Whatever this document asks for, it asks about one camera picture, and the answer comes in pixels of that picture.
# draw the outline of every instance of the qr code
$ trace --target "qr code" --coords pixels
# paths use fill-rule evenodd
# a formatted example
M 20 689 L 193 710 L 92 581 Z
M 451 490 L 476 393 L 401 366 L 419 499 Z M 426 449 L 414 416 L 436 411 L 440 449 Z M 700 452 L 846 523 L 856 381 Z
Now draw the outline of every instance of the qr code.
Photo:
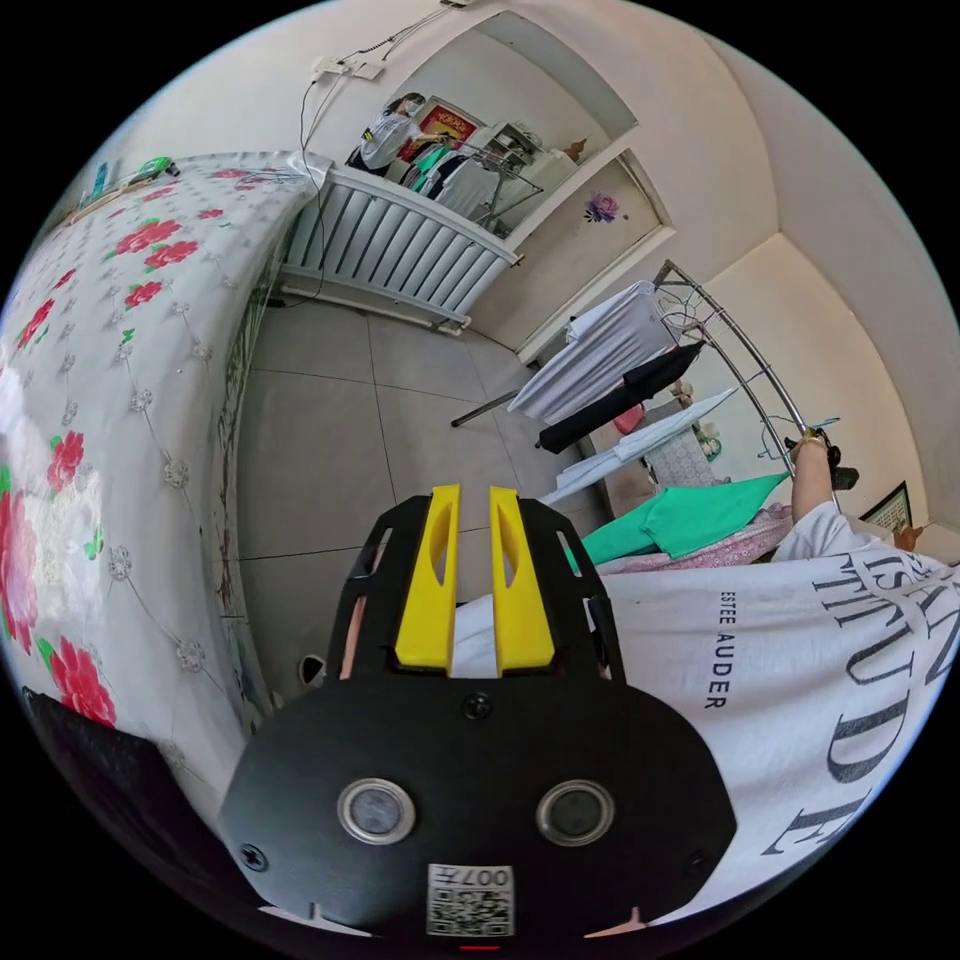
M 502 890 L 435 890 L 430 932 L 451 937 L 505 937 L 513 898 Z
M 432 864 L 427 933 L 508 937 L 513 933 L 513 871 Z

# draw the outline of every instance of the bed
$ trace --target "bed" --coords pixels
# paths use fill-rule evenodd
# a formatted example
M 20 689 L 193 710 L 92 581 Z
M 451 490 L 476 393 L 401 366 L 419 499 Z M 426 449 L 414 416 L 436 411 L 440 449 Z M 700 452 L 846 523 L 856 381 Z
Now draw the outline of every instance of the bed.
M 266 299 L 318 190 L 298 161 L 177 158 L 178 177 L 47 236 L 0 329 L 3 658 L 18 687 L 156 742 L 211 826 L 271 712 L 236 445 Z

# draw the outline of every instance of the woman in mirror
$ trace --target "woman in mirror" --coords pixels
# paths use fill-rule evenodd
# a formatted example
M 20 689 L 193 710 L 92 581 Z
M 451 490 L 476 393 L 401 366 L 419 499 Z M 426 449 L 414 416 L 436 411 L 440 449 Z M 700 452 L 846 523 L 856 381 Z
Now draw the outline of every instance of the woman in mirror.
M 423 94 L 407 93 L 389 104 L 383 113 L 363 131 L 360 145 L 350 155 L 347 166 L 385 177 L 390 165 L 411 140 L 421 142 L 444 139 L 441 134 L 425 134 L 412 119 L 426 102 Z

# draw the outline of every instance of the green object on bed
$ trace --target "green object on bed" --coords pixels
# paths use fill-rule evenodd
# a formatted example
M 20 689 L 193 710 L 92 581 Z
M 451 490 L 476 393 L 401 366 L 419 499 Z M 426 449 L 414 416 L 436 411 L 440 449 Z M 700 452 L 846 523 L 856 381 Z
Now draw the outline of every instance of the green object on bed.
M 742 530 L 789 476 L 771 474 L 713 487 L 667 487 L 584 537 L 587 556 L 594 564 L 657 550 L 669 554 L 672 560 L 685 557 Z M 576 570 L 569 551 L 567 556 Z

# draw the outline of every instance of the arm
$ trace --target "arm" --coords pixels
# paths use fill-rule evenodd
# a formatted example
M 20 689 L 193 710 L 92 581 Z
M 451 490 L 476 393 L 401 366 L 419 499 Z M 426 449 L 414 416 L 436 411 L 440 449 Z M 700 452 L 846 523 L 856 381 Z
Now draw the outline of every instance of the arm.
M 799 523 L 811 510 L 833 500 L 833 482 L 826 444 L 818 437 L 804 437 L 791 457 L 797 472 L 793 480 L 793 522 Z

